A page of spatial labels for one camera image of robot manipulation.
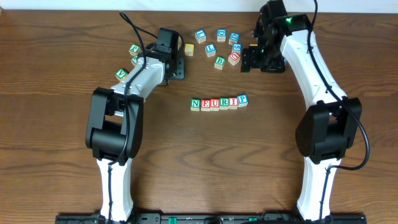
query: letter i block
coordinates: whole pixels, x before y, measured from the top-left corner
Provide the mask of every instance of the letter i block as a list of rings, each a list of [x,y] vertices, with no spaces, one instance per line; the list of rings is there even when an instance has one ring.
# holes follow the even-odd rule
[[[228,57],[228,61],[231,63],[231,65],[236,65],[240,60],[241,56],[236,52],[232,52]]]
[[[137,61],[138,61],[138,56],[136,55],[136,56],[134,56],[134,57],[131,59],[132,65],[133,65],[133,66],[137,66]]]
[[[214,46],[214,44],[209,44],[206,45],[206,55],[207,57],[211,57],[216,55],[216,46]]]
[[[242,51],[242,44],[233,44],[232,45],[232,53],[236,52],[240,55],[241,51]]]
[[[236,33],[231,33],[231,35],[229,36],[229,45],[232,45],[232,44],[236,44],[236,43],[238,43],[238,40],[239,40],[239,34],[236,34]]]
[[[210,100],[202,100],[200,109],[202,111],[210,111]]]
[[[131,45],[131,47],[129,49],[129,52],[132,56],[136,56],[137,54],[139,54],[140,51],[141,51],[141,48],[136,44]]]
[[[210,110],[212,111],[220,110],[220,99],[211,99]]]
[[[123,81],[127,77],[127,72],[124,69],[120,69],[115,75],[119,81]]]
[[[185,44],[185,55],[193,56],[193,49],[195,46],[193,44]]]
[[[229,98],[220,98],[220,110],[228,110]]]
[[[226,40],[226,30],[225,29],[219,29],[217,31],[217,41],[218,42],[225,42]]]
[[[247,106],[249,103],[248,96],[246,94],[242,94],[238,96],[239,107]]]
[[[225,64],[225,58],[223,58],[221,56],[217,56],[216,62],[214,63],[214,67],[222,70],[224,67],[224,64]]]
[[[199,30],[195,33],[195,38],[198,41],[198,43],[203,43],[206,41],[206,33],[204,30]]]
[[[198,99],[191,100],[191,110],[192,111],[200,111],[200,100],[198,100]]]
[[[229,98],[229,108],[230,110],[236,110],[238,108],[238,99],[236,97]]]

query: green connector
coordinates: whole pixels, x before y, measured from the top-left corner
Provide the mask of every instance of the green connector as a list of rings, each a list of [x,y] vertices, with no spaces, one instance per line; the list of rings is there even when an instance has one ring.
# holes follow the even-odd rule
[[[169,224],[177,224],[177,218],[169,218]]]

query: letter e block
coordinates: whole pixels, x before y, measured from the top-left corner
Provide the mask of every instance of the letter e block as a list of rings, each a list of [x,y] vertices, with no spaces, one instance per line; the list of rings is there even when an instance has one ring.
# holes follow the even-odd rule
[[[202,111],[210,111],[210,100],[202,100],[200,109]]]

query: cable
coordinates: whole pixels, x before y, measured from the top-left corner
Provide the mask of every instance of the cable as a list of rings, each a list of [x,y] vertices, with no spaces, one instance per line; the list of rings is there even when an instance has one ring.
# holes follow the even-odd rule
[[[312,49],[311,49],[311,33],[313,30],[313,26],[315,24],[315,19],[317,18],[317,13],[318,13],[318,3],[317,0],[313,0],[315,3],[315,13],[313,15],[313,19],[312,19],[312,23],[311,26],[308,30],[308,37],[307,37],[307,42],[308,42],[308,52],[310,53],[312,62],[320,76],[320,78],[322,79],[323,84],[325,84],[326,86],[326,90],[336,99],[336,101],[340,104],[340,106],[347,111],[347,113],[354,119],[355,123],[358,125],[359,129],[361,130],[361,133],[363,135],[363,139],[365,142],[365,148],[366,148],[366,152],[365,152],[365,157],[362,161],[362,163],[360,163],[360,165],[356,166],[356,167],[346,167],[346,166],[329,166],[326,169],[326,177],[325,177],[325,183],[323,184],[323,192],[322,192],[322,199],[320,201],[320,214],[319,214],[319,221],[322,219],[322,210],[323,210],[323,201],[325,200],[325,194],[326,194],[326,187],[327,187],[327,183],[328,183],[328,178],[329,178],[329,174],[330,174],[330,169],[332,168],[336,168],[336,169],[344,169],[344,170],[359,170],[362,167],[364,167],[366,165],[366,163],[369,160],[370,157],[370,145],[369,145],[369,138],[368,135],[366,134],[365,128],[362,125],[362,123],[359,121],[359,119],[356,117],[356,115],[346,106],[346,104],[336,95],[336,93],[331,89],[331,86],[328,84],[328,82],[326,81],[326,78],[323,76],[321,70],[319,69],[319,66],[317,64],[317,61],[315,60],[315,57],[313,55]]]
[[[122,157],[124,157],[124,154],[126,153],[127,149],[127,142],[130,137],[130,112],[129,112],[129,100],[127,98],[128,94],[128,89],[130,89],[130,85],[132,81],[145,69],[146,64],[147,64],[147,57],[146,57],[146,51],[144,47],[144,43],[141,39],[141,36],[138,33],[138,28],[131,22],[130,18],[123,12],[119,12],[120,16],[128,23],[131,25],[131,27],[134,29],[134,32],[137,34],[139,43],[141,44],[141,49],[142,49],[142,56],[144,57],[144,63],[141,65],[141,68],[126,82],[126,85],[124,87],[124,115],[126,116],[126,138],[124,139],[124,144],[122,151],[120,152],[119,156],[114,160],[108,163],[108,193],[109,193],[109,213],[108,213],[108,224],[113,222],[111,218],[112,214],[112,194],[111,194],[111,172],[112,172],[112,165],[119,162]]]
[[[151,35],[151,36],[153,36],[153,37],[155,37],[155,38],[157,39],[157,36],[156,36],[155,34],[153,34],[153,33],[151,33],[151,32],[148,32],[148,31],[146,31],[146,30],[144,30],[144,29],[141,29],[140,27],[138,27],[138,26],[136,26],[136,25],[134,25],[134,27],[135,27],[137,30],[143,31],[144,33],[149,34],[149,35]]]
[[[280,212],[278,212],[277,210],[267,210],[267,211],[265,211],[265,212],[261,215],[261,220],[262,220],[262,221],[265,221],[266,214],[271,213],[271,212],[278,213],[278,214],[280,215],[280,217],[282,218],[282,220],[283,220],[283,221],[285,220],[284,216],[283,216]]]

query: letter n block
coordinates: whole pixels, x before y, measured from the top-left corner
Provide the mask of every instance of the letter n block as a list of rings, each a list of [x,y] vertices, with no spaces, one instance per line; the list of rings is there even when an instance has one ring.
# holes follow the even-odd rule
[[[192,111],[200,111],[200,100],[198,100],[198,99],[191,100],[191,110]]]

